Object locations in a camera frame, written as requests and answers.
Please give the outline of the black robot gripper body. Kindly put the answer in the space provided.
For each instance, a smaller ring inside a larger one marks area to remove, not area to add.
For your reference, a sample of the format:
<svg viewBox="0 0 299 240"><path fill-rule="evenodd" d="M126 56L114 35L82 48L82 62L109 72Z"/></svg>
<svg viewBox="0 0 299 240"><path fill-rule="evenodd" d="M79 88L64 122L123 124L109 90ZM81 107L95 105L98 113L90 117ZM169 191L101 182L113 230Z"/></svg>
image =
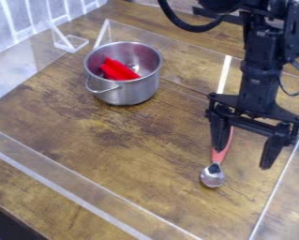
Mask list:
<svg viewBox="0 0 299 240"><path fill-rule="evenodd" d="M277 77L243 76L238 95L210 93L211 113L229 118L230 127L239 127L269 137L280 123L290 124L290 144L299 130L299 115L286 110L276 101L280 81Z"/></svg>

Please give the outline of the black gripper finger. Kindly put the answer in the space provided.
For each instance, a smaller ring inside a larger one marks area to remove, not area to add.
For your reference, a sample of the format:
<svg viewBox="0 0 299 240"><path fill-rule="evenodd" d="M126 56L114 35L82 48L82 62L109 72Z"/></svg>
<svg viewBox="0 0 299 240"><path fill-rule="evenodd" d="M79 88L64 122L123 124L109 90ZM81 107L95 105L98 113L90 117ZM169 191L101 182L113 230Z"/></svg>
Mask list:
<svg viewBox="0 0 299 240"><path fill-rule="evenodd" d="M210 135L213 149L222 152L230 141L230 122L215 112L210 114Z"/></svg>
<svg viewBox="0 0 299 240"><path fill-rule="evenodd" d="M269 136L264 153L261 157L260 167L262 170L268 170L276 159L278 158L282 148L290 144L290 124L280 123L276 126L274 133Z"/></svg>

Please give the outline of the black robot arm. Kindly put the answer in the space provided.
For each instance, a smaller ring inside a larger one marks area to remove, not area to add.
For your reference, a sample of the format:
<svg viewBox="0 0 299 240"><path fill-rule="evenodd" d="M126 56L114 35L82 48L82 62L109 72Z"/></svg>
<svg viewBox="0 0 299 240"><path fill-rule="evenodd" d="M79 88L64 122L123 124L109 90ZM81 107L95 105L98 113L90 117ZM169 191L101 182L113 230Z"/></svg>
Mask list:
<svg viewBox="0 0 299 240"><path fill-rule="evenodd" d="M265 135L260 167L266 170L298 137L299 115L276 98L285 90L284 65L298 64L299 0L199 0L199 4L219 15L239 12L246 49L239 94L209 95L211 146L215 152L226 149L233 127Z"/></svg>

